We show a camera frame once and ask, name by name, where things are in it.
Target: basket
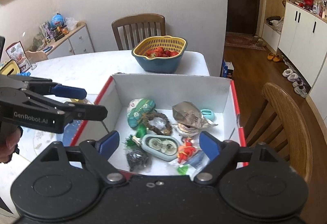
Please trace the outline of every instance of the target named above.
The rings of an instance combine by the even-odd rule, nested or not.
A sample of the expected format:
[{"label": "basket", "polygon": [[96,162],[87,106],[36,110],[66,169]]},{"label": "basket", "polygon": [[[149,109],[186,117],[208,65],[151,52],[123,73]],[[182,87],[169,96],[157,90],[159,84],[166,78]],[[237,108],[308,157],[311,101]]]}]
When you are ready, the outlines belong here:
[{"label": "basket", "polygon": [[[164,47],[165,50],[176,51],[179,54],[174,57],[149,58],[146,56],[148,50],[154,50],[157,47]],[[186,47],[187,41],[180,37],[148,37],[132,50],[132,55],[145,71],[170,74],[176,71]]]}]

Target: red doormat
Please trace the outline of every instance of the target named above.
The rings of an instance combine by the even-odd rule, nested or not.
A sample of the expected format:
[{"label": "red doormat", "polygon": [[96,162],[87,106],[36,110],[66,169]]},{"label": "red doormat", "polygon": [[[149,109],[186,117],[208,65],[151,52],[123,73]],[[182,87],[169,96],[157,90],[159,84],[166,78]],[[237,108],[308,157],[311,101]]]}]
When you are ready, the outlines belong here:
[{"label": "red doormat", "polygon": [[255,50],[265,50],[264,47],[259,47],[252,42],[253,37],[248,35],[231,35],[226,34],[225,46],[240,47]]}]

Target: red figurine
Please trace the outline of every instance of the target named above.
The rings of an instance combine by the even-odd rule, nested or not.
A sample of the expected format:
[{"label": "red figurine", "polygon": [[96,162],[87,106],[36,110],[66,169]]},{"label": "red figurine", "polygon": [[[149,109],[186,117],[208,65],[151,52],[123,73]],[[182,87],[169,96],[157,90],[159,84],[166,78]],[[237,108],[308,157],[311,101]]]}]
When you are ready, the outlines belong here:
[{"label": "red figurine", "polygon": [[178,163],[181,163],[182,160],[188,160],[197,149],[192,144],[192,139],[187,137],[184,141],[184,144],[178,148]]}]

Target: wooden floor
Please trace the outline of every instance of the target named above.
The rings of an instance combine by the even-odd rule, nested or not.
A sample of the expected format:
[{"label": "wooden floor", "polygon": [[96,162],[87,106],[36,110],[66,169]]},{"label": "wooden floor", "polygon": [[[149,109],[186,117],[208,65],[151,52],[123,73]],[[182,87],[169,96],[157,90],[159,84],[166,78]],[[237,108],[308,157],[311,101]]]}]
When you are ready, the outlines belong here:
[{"label": "wooden floor", "polygon": [[262,50],[225,47],[224,59],[231,61],[235,68],[233,80],[241,111],[240,123],[242,126],[245,125],[266,82],[279,85],[294,99],[307,123],[313,152],[309,199],[302,217],[308,224],[325,224],[327,223],[327,145],[308,103],[294,92],[292,83],[282,76],[287,66],[283,62],[268,61],[268,53]]}]

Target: blue globe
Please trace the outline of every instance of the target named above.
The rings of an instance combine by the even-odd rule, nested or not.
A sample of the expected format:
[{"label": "blue globe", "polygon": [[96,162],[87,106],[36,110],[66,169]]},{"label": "blue globe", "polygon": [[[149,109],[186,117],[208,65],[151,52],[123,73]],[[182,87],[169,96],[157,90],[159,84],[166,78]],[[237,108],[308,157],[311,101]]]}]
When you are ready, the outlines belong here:
[{"label": "blue globe", "polygon": [[52,19],[51,19],[51,26],[53,28],[63,26],[64,25],[64,20],[63,16],[61,14],[56,14]]}]

